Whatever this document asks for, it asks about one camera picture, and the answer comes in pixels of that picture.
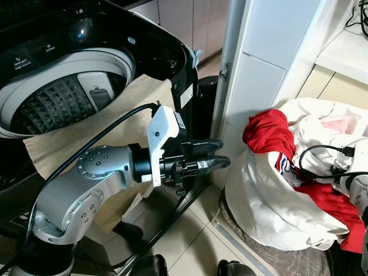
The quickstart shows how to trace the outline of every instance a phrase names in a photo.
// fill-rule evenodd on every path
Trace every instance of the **laundry bag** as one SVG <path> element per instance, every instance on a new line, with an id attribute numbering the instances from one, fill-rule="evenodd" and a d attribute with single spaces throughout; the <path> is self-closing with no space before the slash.
<path id="1" fill-rule="evenodd" d="M 303 119 L 316 117 L 325 122 L 343 119 L 347 121 L 346 133 L 367 134 L 367 110 L 344 103 L 301 98 L 279 110 L 289 129 Z M 248 148 L 232 162 L 225 185 L 229 210 L 238 226 L 262 245 L 287 251 L 329 249 L 335 240 L 344 239 L 348 228 L 321 210 L 309 195 L 294 190 L 275 168 L 279 155 L 256 154 Z"/>

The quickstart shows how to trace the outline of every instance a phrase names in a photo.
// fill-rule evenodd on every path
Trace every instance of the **washing machine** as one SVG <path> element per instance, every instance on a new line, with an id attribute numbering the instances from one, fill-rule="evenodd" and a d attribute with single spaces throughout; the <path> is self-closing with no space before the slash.
<path id="1" fill-rule="evenodd" d="M 172 82 L 191 138 L 195 59 L 173 35 L 114 2 L 1 1 L 0 220 L 26 208 L 42 181 L 22 140 L 99 112 L 141 74 Z"/>

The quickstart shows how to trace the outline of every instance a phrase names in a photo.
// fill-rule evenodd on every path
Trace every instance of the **white shelf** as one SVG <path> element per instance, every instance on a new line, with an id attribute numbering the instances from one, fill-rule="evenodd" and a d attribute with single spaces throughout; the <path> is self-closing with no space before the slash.
<path id="1" fill-rule="evenodd" d="M 362 34 L 360 25 L 344 29 L 315 63 L 368 85 L 368 37 Z"/>

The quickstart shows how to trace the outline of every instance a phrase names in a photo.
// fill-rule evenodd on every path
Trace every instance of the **red garment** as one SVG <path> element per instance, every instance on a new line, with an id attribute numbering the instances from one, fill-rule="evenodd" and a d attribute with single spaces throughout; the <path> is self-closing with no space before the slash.
<path id="1" fill-rule="evenodd" d="M 319 208 L 347 226 L 350 233 L 341 243 L 341 249 L 362 253 L 365 228 L 358 217 L 357 209 L 348 197 L 334 190 L 330 184 L 315 181 L 310 181 L 300 188 L 295 187 L 294 190 L 308 194 Z"/>
<path id="2" fill-rule="evenodd" d="M 256 154 L 277 151 L 285 154 L 292 164 L 291 160 L 295 153 L 294 134 L 289 131 L 286 116 L 279 110 L 271 109 L 250 117 L 243 133 L 243 141 Z M 335 191 L 331 185 L 320 184 L 311 179 L 300 188 L 294 189 L 308 194 L 320 209 L 347 226 L 350 232 L 341 243 L 341 249 L 362 253 L 365 228 L 348 197 Z"/>
<path id="3" fill-rule="evenodd" d="M 288 127 L 288 120 L 280 110 L 267 110 L 249 118 L 243 141 L 256 154 L 278 151 L 291 160 L 295 145 Z"/>

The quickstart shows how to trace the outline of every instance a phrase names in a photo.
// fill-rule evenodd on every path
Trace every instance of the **white label sticker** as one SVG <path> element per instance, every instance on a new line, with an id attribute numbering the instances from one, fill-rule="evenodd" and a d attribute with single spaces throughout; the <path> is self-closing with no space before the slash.
<path id="1" fill-rule="evenodd" d="M 185 124 L 182 120 L 182 116 L 180 116 L 180 114 L 178 112 L 174 112 L 174 114 L 175 114 L 175 117 L 177 118 L 177 122 L 178 122 L 179 127 L 185 129 Z"/>
<path id="2" fill-rule="evenodd" d="M 180 106 L 183 108 L 193 97 L 193 84 L 180 96 Z"/>

